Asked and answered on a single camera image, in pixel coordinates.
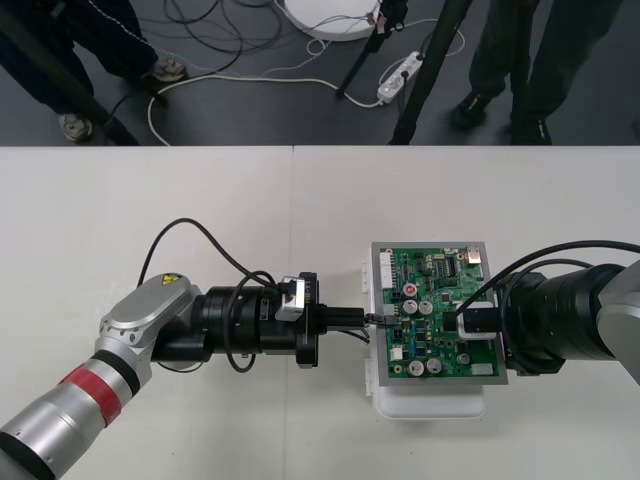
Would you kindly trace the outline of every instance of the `red band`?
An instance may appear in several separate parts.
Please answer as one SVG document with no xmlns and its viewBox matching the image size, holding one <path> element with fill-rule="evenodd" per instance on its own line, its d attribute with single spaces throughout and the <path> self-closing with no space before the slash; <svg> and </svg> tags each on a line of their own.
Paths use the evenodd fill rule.
<svg viewBox="0 0 640 480">
<path fill-rule="evenodd" d="M 83 366 L 79 366 L 60 383 L 73 383 L 84 390 L 100 407 L 105 428 L 113 422 L 122 411 L 122 404 L 116 392 L 98 375 Z"/>
</svg>

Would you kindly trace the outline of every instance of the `capacitor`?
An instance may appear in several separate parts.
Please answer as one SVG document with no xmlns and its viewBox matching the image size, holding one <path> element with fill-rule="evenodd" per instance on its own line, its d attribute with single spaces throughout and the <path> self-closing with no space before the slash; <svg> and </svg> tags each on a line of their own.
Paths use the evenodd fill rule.
<svg viewBox="0 0 640 480">
<path fill-rule="evenodd" d="M 468 353 L 461 353 L 460 355 L 458 355 L 457 360 L 460 365 L 469 365 L 469 363 L 471 362 L 471 357 Z"/>
<path fill-rule="evenodd" d="M 416 313 L 418 311 L 418 304 L 416 303 L 415 300 L 406 300 L 402 304 L 402 311 L 406 315 L 413 315 L 414 313 Z"/>
<path fill-rule="evenodd" d="M 431 302 L 423 300 L 418 305 L 418 310 L 422 315 L 431 315 L 433 313 L 433 304 Z"/>
<path fill-rule="evenodd" d="M 437 358 L 430 358 L 425 363 L 429 373 L 440 373 L 442 371 L 442 362 Z"/>
<path fill-rule="evenodd" d="M 409 364 L 407 373 L 412 377 L 419 377 L 424 373 L 424 364 L 422 362 L 419 362 L 418 360 L 414 360 Z"/>
<path fill-rule="evenodd" d="M 413 283 L 407 283 L 402 287 L 402 294 L 405 297 L 413 298 L 418 294 L 418 287 Z"/>
</svg>

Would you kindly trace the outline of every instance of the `person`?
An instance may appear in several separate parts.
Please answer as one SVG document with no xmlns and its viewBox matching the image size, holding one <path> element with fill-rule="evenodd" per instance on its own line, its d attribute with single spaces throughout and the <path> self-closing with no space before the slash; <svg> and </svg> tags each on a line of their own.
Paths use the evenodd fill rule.
<svg viewBox="0 0 640 480">
<path fill-rule="evenodd" d="M 159 60 L 153 48 L 125 32 L 124 28 L 143 38 L 129 0 L 68 1 L 62 18 L 56 20 L 52 9 L 57 3 L 56 0 L 7 0 L 5 4 L 91 94 L 94 93 L 93 86 L 82 62 L 73 52 L 74 42 L 96 55 L 107 72 L 123 78 L 152 76 L 160 82 L 172 83 L 185 77 L 183 65 L 169 59 Z M 58 114 L 67 139 L 80 143 L 91 137 L 91 121 L 77 112 L 46 75 L 2 34 L 0 65 L 35 100 Z"/>
<path fill-rule="evenodd" d="M 456 127 L 480 125 L 487 105 L 504 91 L 514 58 L 518 2 L 522 1 L 531 0 L 491 0 L 469 71 L 471 93 L 453 111 Z M 551 144 L 546 118 L 567 98 L 578 70 L 609 31 L 621 3 L 622 0 L 554 0 L 533 62 L 523 121 L 512 125 L 516 144 Z"/>
</svg>

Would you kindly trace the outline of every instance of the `green circuit board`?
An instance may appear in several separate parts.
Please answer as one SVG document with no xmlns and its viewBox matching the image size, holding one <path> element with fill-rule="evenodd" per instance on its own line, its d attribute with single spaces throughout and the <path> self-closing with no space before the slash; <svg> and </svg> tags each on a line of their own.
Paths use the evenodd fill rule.
<svg viewBox="0 0 640 480">
<path fill-rule="evenodd" d="M 387 273 L 391 273 L 393 280 L 391 288 L 388 288 L 390 283 L 386 289 L 383 287 L 384 313 L 399 318 L 398 325 L 386 327 L 389 377 L 415 377 L 415 372 L 411 374 L 408 370 L 409 364 L 418 360 L 426 366 L 430 359 L 439 360 L 436 363 L 441 370 L 434 373 L 425 368 L 421 377 L 499 376 L 494 340 L 460 341 L 455 331 L 443 328 L 444 314 L 453 312 L 457 303 L 484 283 L 477 250 L 383 248 L 380 253 L 390 254 L 385 259 L 390 259 Z M 408 300 L 421 308 L 415 313 L 407 313 L 416 306 L 410 303 L 408 307 L 413 308 L 405 310 L 403 305 Z M 486 301 L 486 296 L 478 301 Z M 402 359 L 398 359 L 398 348 L 402 349 Z"/>
</svg>

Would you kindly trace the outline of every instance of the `shoe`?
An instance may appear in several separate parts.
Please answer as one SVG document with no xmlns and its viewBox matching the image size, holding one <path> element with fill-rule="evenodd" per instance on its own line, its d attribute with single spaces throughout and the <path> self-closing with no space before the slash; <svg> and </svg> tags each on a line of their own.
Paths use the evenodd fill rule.
<svg viewBox="0 0 640 480">
<path fill-rule="evenodd" d="M 514 145 L 552 145 L 544 119 L 525 120 L 519 127 L 514 124 L 512 128 Z"/>
<path fill-rule="evenodd" d="M 58 117 L 64 136 L 73 143 L 86 142 L 93 134 L 93 125 L 84 115 L 67 113 Z"/>
<path fill-rule="evenodd" d="M 484 121 L 486 116 L 484 109 L 487 108 L 491 100 L 491 97 L 471 92 L 453 110 L 451 123 L 461 130 L 477 127 Z"/>
<path fill-rule="evenodd" d="M 155 63 L 148 73 L 162 83 L 175 83 L 187 76 L 187 68 L 170 58 L 163 58 Z"/>
</svg>

